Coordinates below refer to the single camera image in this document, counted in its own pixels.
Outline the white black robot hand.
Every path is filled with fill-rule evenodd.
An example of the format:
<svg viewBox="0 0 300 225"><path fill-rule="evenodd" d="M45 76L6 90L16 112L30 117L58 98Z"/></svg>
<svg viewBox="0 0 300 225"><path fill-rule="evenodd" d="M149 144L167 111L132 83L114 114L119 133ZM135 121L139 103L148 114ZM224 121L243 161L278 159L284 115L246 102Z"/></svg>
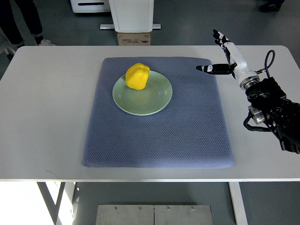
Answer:
<svg viewBox="0 0 300 225"><path fill-rule="evenodd" d="M217 38L224 34L218 30L213 30L213 37ZM209 75L232 75L237 80L240 88L246 90L250 86L258 83L260 78L258 74L249 69L248 65L233 42L227 42L219 45L225 53L227 63L213 64L206 66L196 66L196 69Z"/></svg>

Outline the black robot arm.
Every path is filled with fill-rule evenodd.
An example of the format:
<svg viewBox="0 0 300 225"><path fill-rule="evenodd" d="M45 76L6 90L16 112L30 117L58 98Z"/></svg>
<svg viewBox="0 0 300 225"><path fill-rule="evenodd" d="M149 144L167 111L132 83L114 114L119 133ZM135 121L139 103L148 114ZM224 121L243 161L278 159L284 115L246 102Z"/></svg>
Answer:
<svg viewBox="0 0 300 225"><path fill-rule="evenodd" d="M286 98L286 94L269 74L269 67L275 59L270 50L265 58L262 81L251 81L245 87L248 116L243 126L249 131L272 132L279 140L281 149L300 153L300 104Z"/></svg>

